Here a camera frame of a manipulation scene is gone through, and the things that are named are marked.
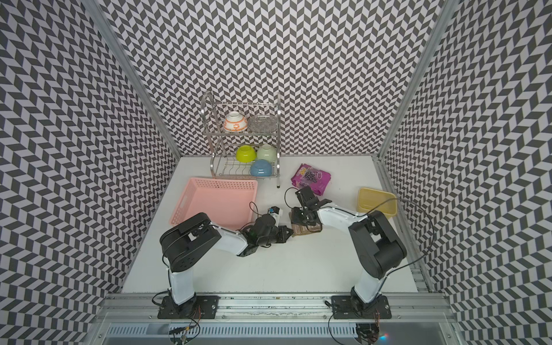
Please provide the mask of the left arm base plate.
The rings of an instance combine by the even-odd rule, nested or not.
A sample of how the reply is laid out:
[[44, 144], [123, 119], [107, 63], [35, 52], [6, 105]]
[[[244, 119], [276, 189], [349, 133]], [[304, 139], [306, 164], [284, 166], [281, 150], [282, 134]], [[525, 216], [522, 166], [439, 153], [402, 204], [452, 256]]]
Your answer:
[[178, 305], [171, 296], [162, 299], [158, 319], [215, 319], [219, 307], [219, 296], [197, 296]]

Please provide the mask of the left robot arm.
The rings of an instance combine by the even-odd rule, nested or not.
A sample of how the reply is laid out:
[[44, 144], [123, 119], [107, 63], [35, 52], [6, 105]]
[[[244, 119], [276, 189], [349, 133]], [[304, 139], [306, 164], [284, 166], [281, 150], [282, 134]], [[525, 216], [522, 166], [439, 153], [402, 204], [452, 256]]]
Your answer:
[[162, 263], [168, 270], [171, 301], [182, 307], [195, 298], [193, 267], [210, 250], [247, 257], [260, 247], [285, 244], [293, 230], [279, 221], [279, 214], [263, 214], [240, 230], [232, 231], [215, 224], [201, 212], [166, 231], [160, 238], [160, 245]]

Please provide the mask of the striped brown square dishcloth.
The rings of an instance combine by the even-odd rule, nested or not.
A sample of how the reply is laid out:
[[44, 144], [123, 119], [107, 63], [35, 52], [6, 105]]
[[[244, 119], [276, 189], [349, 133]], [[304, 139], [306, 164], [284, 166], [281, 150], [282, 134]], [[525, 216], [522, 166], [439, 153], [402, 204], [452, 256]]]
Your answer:
[[299, 207], [291, 209], [290, 222], [295, 236], [315, 234], [323, 229], [323, 226], [316, 222], [313, 212], [303, 211]]

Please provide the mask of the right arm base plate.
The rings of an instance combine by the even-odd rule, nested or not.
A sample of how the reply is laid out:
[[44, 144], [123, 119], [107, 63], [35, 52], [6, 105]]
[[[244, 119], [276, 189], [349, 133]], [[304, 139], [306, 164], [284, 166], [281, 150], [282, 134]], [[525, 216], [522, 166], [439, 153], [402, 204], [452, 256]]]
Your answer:
[[332, 296], [330, 300], [335, 319], [379, 319], [388, 320], [392, 313], [386, 296], [378, 296], [370, 303], [364, 303], [353, 296]]

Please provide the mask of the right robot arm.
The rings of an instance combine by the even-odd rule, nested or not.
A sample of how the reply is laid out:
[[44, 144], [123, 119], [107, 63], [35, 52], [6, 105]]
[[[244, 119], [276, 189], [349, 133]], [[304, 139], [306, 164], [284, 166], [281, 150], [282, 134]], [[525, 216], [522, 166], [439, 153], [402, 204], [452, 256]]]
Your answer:
[[386, 215], [376, 209], [364, 214], [346, 210], [329, 199], [320, 200], [308, 186], [297, 189], [295, 195], [300, 205], [292, 208], [292, 224], [331, 227], [349, 234], [363, 269], [351, 291], [352, 303], [360, 310], [373, 304], [390, 273], [399, 269], [408, 254]]

